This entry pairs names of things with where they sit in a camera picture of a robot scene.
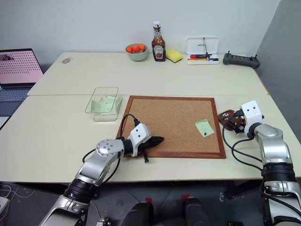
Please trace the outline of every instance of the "laptop keyboard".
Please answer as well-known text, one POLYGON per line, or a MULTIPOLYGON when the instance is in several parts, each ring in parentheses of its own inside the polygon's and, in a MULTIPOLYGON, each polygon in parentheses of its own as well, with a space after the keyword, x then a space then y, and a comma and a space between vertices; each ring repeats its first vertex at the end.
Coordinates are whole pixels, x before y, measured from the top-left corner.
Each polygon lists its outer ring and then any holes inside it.
POLYGON ((29 89, 0 90, 0 101, 25 100, 29 89))

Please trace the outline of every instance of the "game controller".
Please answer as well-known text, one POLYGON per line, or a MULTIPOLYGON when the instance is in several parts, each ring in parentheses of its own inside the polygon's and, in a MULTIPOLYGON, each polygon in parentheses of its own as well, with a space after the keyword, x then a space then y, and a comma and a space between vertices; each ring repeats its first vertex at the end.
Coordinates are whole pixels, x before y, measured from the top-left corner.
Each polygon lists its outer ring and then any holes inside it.
POLYGON ((255 69, 260 66, 260 62, 256 57, 257 55, 255 57, 232 55, 230 51, 228 51, 228 53, 224 55, 224 59, 222 60, 222 62, 224 63, 224 65, 247 65, 255 69))

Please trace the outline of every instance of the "laptop screen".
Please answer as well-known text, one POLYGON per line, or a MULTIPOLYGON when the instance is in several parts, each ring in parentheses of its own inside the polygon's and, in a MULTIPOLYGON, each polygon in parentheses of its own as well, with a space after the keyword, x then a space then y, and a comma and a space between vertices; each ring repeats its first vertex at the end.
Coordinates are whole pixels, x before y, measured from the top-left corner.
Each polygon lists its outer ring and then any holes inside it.
POLYGON ((33 84, 42 75, 43 72, 32 49, 0 51, 1 86, 33 84))

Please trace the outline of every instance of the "ketchup bottle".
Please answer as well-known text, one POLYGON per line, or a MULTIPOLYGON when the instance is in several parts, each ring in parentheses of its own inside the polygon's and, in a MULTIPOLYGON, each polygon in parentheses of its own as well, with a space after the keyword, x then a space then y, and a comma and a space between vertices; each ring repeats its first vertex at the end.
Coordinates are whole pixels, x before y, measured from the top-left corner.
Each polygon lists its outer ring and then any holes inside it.
POLYGON ((154 21, 154 39, 151 42, 151 47, 155 61, 165 61, 165 41, 161 35, 160 21, 154 21))

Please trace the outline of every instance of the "bowl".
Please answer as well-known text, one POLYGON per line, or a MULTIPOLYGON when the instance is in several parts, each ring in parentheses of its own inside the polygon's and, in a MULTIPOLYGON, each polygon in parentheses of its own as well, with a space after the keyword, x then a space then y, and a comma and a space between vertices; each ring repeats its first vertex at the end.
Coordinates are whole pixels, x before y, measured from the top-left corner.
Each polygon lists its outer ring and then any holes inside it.
MULTIPOLYGON (((134 43, 134 44, 131 44, 131 45, 128 45, 127 47, 129 47, 129 46, 134 46, 134 45, 139 45, 140 43, 134 43)), ((132 60, 134 60, 134 61, 142 61, 142 60, 144 60, 147 56, 148 56, 148 48, 147 48, 147 46, 146 45, 144 45, 145 46, 145 51, 144 52, 142 52, 142 53, 129 53, 129 52, 127 52, 127 47, 126 47, 126 53, 127 53, 127 55, 132 59, 132 60)))

